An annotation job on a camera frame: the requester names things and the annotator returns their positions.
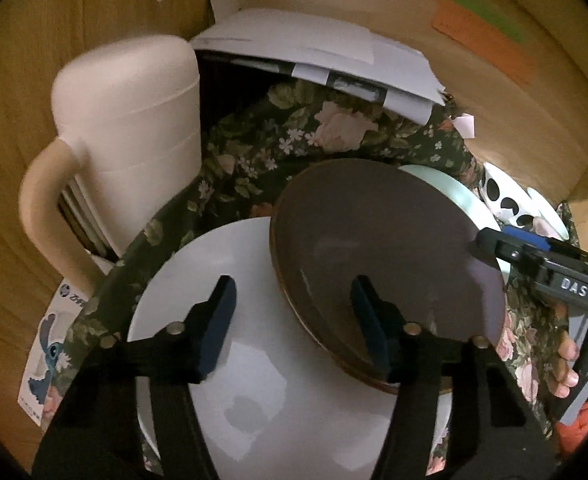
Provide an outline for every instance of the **human hand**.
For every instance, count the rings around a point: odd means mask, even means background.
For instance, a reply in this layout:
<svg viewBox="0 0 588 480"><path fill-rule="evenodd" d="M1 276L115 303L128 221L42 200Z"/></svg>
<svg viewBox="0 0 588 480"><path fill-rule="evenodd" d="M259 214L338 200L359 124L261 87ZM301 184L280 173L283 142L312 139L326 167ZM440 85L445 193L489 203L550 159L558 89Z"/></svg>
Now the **human hand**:
<svg viewBox="0 0 588 480"><path fill-rule="evenodd" d="M557 317L567 316L567 305L564 303L557 303L553 308ZM563 332L558 346L558 359L552 364L552 375L547 379L549 391L554 396L564 399L570 394L570 388L578 383L578 374L571 370L568 364L568 361L575 361L578 355L578 346L567 332Z"/></svg>

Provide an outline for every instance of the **fingernail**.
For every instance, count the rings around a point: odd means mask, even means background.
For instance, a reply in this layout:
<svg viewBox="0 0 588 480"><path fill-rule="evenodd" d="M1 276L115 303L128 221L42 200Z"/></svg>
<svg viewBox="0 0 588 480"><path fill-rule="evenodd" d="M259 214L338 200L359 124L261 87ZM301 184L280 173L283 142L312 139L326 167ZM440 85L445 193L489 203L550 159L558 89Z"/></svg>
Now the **fingernail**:
<svg viewBox="0 0 588 480"><path fill-rule="evenodd" d="M568 371L565 384L570 387L576 386L578 384L578 374L574 370Z"/></svg>

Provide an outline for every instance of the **green sticky note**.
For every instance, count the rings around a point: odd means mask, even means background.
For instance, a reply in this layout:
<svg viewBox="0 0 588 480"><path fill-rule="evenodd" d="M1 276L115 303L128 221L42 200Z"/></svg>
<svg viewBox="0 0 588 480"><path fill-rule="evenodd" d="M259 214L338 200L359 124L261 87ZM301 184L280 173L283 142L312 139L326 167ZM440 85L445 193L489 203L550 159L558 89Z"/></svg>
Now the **green sticky note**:
<svg viewBox="0 0 588 480"><path fill-rule="evenodd" d="M519 30L514 22L503 16L500 12L491 8L490 5L483 0L452 1L459 4L461 7L465 7L467 10L471 10L479 18L496 27L504 35L516 43L524 43L526 41L525 35Z"/></svg>

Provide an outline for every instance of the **finger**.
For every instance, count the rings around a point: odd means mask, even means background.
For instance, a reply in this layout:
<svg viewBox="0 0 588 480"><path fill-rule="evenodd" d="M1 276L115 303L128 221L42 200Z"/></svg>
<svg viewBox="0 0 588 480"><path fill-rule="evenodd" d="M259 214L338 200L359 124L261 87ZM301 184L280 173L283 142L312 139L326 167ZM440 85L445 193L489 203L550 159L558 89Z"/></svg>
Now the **finger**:
<svg viewBox="0 0 588 480"><path fill-rule="evenodd" d="M578 374L572 370L565 359L559 359L554 366L554 378L559 384L568 387L576 386L578 384Z"/></svg>
<svg viewBox="0 0 588 480"><path fill-rule="evenodd" d="M566 331L564 331L561 335L561 343L558 346L558 354L566 361L576 361L576 359L578 359L578 345L572 338L570 338Z"/></svg>
<svg viewBox="0 0 588 480"><path fill-rule="evenodd" d="M533 219L532 226L537 235L563 240L557 230L552 227L552 224L540 216Z"/></svg>
<svg viewBox="0 0 588 480"><path fill-rule="evenodd" d="M566 386L565 384L559 384L554 377L547 377L546 382L548 384L549 392L555 397L558 397L559 399L565 399L565 397L570 394L569 386Z"/></svg>

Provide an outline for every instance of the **orange sticky note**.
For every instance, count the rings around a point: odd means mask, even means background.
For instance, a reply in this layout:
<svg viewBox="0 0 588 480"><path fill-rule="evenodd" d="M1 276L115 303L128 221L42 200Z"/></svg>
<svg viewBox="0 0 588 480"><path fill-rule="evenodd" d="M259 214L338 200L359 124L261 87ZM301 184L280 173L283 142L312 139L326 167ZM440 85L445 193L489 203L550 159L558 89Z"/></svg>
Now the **orange sticky note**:
<svg viewBox="0 0 588 480"><path fill-rule="evenodd" d="M525 86L532 80L534 60L518 43L471 10L452 0L441 0L432 27L493 64L515 83Z"/></svg>

